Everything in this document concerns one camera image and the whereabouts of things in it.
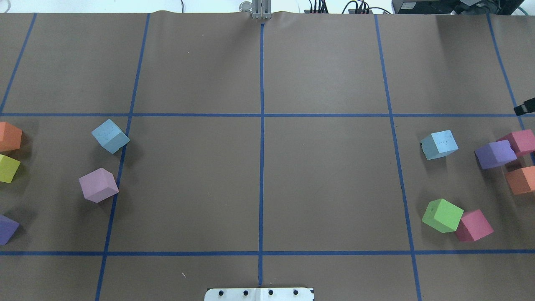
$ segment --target magenta cube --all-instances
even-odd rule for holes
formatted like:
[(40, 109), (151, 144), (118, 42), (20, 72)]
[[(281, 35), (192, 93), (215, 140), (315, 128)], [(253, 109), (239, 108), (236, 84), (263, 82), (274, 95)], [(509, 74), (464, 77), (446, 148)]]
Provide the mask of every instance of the magenta cube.
[(508, 140), (491, 142), (476, 150), (477, 160), (482, 169), (502, 166), (516, 160), (516, 155)]
[(481, 210), (465, 212), (455, 235), (460, 242), (475, 242), (494, 232)]
[(13, 236), (17, 228), (19, 227), (19, 223), (10, 220), (7, 217), (0, 215), (0, 245), (5, 245)]
[(535, 136), (531, 130), (512, 132), (497, 141), (508, 140), (517, 157), (535, 152)]
[(81, 177), (79, 181), (83, 197), (95, 203), (119, 193), (113, 174), (104, 168), (99, 168)]

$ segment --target purple cube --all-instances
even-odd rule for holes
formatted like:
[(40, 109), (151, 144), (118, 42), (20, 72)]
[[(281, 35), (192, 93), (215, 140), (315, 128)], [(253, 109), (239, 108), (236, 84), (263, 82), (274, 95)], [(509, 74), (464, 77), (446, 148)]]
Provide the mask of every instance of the purple cube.
[(95, 203), (119, 193), (113, 174), (104, 168), (99, 168), (81, 177), (79, 181), (83, 197)]
[(7, 244), (7, 241), (13, 236), (19, 223), (0, 215), (0, 245)]
[(516, 160), (515, 151), (507, 140), (491, 142), (477, 149), (476, 156), (482, 169), (502, 166)]

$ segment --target cube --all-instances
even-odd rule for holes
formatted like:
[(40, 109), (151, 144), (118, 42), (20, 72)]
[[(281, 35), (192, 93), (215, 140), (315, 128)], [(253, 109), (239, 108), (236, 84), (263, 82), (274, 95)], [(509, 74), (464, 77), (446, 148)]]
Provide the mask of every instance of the cube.
[(520, 168), (505, 174), (513, 194), (535, 191), (535, 166)]
[(119, 193), (113, 174), (99, 168), (79, 179), (83, 197), (98, 203)]
[(535, 152), (535, 136), (531, 130), (512, 132), (497, 141), (507, 140), (517, 157)]
[(21, 139), (21, 129), (8, 122), (0, 122), (0, 152), (19, 149)]
[(110, 119), (94, 129), (91, 134), (102, 147), (112, 154), (130, 142), (130, 139)]
[(478, 148), (476, 157), (482, 169), (502, 166), (516, 160), (516, 154), (508, 140), (491, 142)]
[(429, 202), (422, 222), (442, 233), (453, 232), (457, 230), (463, 212), (447, 200), (438, 199)]
[(10, 220), (7, 217), (0, 215), (0, 245), (5, 245), (13, 236), (17, 228), (19, 227), (19, 223)]
[(455, 235), (460, 242), (475, 242), (494, 232), (481, 210), (465, 212)]
[(19, 165), (20, 161), (0, 155), (0, 182), (11, 183)]
[(445, 157), (459, 149), (450, 130), (432, 133), (420, 143), (428, 160)]

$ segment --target orange cube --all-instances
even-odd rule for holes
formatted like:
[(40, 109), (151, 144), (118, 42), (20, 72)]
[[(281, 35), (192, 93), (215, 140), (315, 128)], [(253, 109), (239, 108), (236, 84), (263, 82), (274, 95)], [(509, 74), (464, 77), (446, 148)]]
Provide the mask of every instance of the orange cube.
[(0, 122), (0, 152), (19, 149), (21, 139), (21, 129), (8, 122)]
[(506, 173), (505, 178), (513, 194), (535, 191), (535, 166), (520, 168)]

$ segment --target white bracket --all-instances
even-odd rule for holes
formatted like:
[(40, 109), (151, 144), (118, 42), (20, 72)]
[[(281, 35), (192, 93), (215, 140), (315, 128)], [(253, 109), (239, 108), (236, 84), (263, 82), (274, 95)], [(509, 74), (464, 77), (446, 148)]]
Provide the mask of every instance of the white bracket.
[(204, 301), (314, 301), (313, 288), (209, 289)]
[(253, 0), (253, 19), (271, 19), (271, 0)]

